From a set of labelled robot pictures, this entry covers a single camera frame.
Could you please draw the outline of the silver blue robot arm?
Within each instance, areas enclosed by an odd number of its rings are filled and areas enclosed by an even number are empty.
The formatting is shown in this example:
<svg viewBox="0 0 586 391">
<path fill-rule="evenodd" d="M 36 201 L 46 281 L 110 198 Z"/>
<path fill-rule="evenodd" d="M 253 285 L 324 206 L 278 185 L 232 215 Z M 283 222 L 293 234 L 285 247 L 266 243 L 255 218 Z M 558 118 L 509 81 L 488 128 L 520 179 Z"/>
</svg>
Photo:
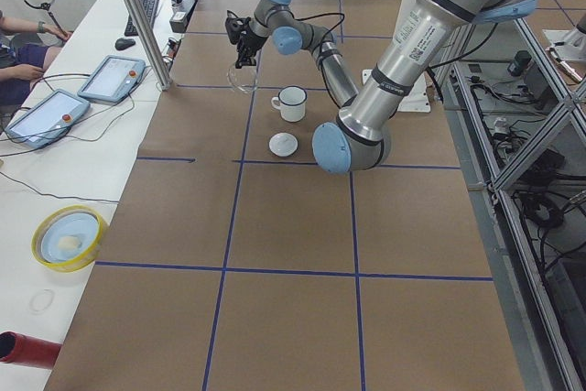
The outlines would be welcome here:
<svg viewBox="0 0 586 391">
<path fill-rule="evenodd" d="M 271 39 L 277 51 L 306 50 L 339 108 L 336 119 L 312 136 L 319 166 L 335 174 L 366 170 L 391 149 L 387 122 L 452 31 L 468 24 L 500 23 L 530 15 L 537 0 L 415 0 L 362 88 L 351 79 L 332 32 L 294 17 L 291 0 L 260 0 L 250 17 L 228 15 L 225 27 L 237 48 L 236 68 L 254 66 Z"/>
</svg>

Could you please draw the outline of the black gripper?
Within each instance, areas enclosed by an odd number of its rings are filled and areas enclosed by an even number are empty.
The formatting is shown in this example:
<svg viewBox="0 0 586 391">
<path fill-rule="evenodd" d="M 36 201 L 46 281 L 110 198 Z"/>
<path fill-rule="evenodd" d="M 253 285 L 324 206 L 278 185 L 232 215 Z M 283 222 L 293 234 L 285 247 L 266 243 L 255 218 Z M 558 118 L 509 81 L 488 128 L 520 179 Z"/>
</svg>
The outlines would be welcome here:
<svg viewBox="0 0 586 391">
<path fill-rule="evenodd" d="M 236 69 L 243 66 L 255 66 L 255 54 L 265 45 L 266 37 L 258 36 L 252 30 L 243 31 L 237 43 Z"/>
</svg>

